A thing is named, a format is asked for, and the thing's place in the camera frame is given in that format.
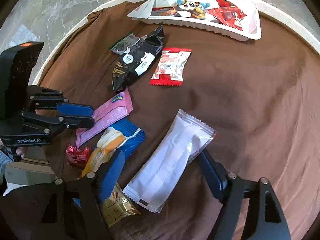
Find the grey left sleeve forearm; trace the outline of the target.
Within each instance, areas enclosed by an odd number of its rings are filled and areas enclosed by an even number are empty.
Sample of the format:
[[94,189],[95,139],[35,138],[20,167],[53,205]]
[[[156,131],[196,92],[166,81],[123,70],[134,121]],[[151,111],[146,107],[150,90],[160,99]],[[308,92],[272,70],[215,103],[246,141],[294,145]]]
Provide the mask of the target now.
[[2,150],[0,150],[0,184],[3,183],[6,166],[11,163],[13,163],[13,161]]

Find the left hand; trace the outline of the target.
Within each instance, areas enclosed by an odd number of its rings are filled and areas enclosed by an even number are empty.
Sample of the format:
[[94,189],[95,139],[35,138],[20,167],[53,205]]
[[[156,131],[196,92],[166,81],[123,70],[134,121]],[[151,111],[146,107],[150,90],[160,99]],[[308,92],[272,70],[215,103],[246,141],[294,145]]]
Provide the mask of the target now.
[[0,142],[1,151],[7,155],[12,161],[21,161],[27,153],[27,147],[7,147]]

